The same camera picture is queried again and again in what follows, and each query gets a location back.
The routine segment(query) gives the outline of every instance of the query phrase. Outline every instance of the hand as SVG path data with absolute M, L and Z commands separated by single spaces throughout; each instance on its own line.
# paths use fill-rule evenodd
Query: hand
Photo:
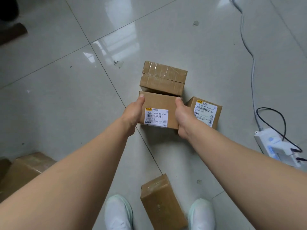
M 197 118 L 195 117 L 194 112 L 183 104 L 180 97 L 176 98 L 175 103 L 177 106 L 175 117 L 179 123 L 178 134 L 181 138 L 187 139 L 189 126 L 191 126 L 191 122 L 197 120 Z
M 128 129 L 128 135 L 133 135 L 135 132 L 136 124 L 139 122 L 142 116 L 142 107 L 145 102 L 144 94 L 141 94 L 139 98 L 130 103 L 124 113 L 121 116 L 121 119 L 124 121 Z

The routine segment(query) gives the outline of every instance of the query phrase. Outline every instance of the person's left hand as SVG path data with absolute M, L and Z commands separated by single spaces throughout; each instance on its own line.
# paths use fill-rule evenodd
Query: person's left hand
M 142 107 L 144 102 L 144 94 L 141 94 L 135 102 L 132 102 L 126 107 L 121 116 L 122 120 L 128 127 L 128 135 L 133 135 L 135 132 L 136 124 L 139 122 L 142 116 Z

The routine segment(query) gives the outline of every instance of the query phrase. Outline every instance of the cardboard box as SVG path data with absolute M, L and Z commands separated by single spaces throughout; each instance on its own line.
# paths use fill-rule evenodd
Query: cardboard box
M 217 129 L 217 123 L 222 111 L 222 106 L 212 102 L 192 97 L 186 105 L 194 111 L 195 116 L 213 129 Z
M 55 160 L 40 152 L 15 159 L 0 183 L 0 202 L 55 163 Z
M 175 118 L 175 96 L 144 91 L 140 91 L 140 94 L 141 93 L 145 96 L 145 103 L 139 123 L 156 127 L 178 129 L 178 122 Z
M 155 230 L 182 229 L 188 225 L 166 174 L 142 185 L 141 201 Z
M 145 61 L 140 87 L 143 91 L 181 96 L 188 71 Z
M 11 162 L 7 158 L 0 158 L 0 182 L 11 166 Z

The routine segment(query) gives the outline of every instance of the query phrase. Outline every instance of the person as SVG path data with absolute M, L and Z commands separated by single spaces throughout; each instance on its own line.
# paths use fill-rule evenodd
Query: person
M 140 95 L 95 139 L 3 201 L 0 229 L 91 229 L 127 139 L 141 117 L 144 100 Z M 195 118 L 179 97 L 176 106 L 179 136 L 194 147 L 256 229 L 307 229 L 304 172 L 233 142 Z M 108 230 L 132 229 L 132 209 L 123 197 L 107 200 L 105 223 Z M 200 199 L 192 205 L 189 228 L 215 228 L 209 201 Z

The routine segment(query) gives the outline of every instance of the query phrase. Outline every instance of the floor tile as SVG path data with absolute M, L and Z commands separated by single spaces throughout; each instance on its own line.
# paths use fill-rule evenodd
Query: floor tile
M 271 0 L 307 56 L 306 0 Z
M 212 200 L 216 230 L 255 230 L 230 197 L 223 192 Z
M 41 151 L 60 160 L 121 116 L 124 105 L 91 46 L 22 78 L 0 91 L 1 156 Z M 141 185 L 160 176 L 140 134 L 128 139 L 108 196 L 130 202 L 135 225 L 150 229 L 140 201 Z M 105 229 L 103 213 L 94 229 Z
M 90 42 L 172 1 L 174 0 L 67 0 Z
M 0 47 L 0 88 L 85 46 L 65 0 L 18 0 L 28 34 Z
M 306 107 L 300 105 L 306 96 L 302 89 L 305 58 L 269 0 L 238 3 L 247 13 L 244 36 L 257 60 L 257 104 L 282 111 L 290 125 L 290 138 L 299 143 L 307 138 L 301 125 Z M 250 88 L 252 58 L 241 41 L 240 18 L 228 0 L 176 0 L 92 46 L 125 105 L 138 96 L 145 60 L 185 69 L 184 99 L 197 96 L 222 105 L 218 130 L 260 151 L 253 137 L 257 126 Z M 199 21 L 197 27 L 193 26 L 195 20 Z M 117 61 L 123 62 L 120 69 L 114 65 Z M 284 99 L 296 104 L 295 113 L 285 108 Z M 263 116 L 283 128 L 274 113 Z M 222 191 L 193 149 L 172 131 L 154 127 L 140 127 L 140 131 L 158 166 L 168 174 L 185 212 L 196 198 L 212 198 Z

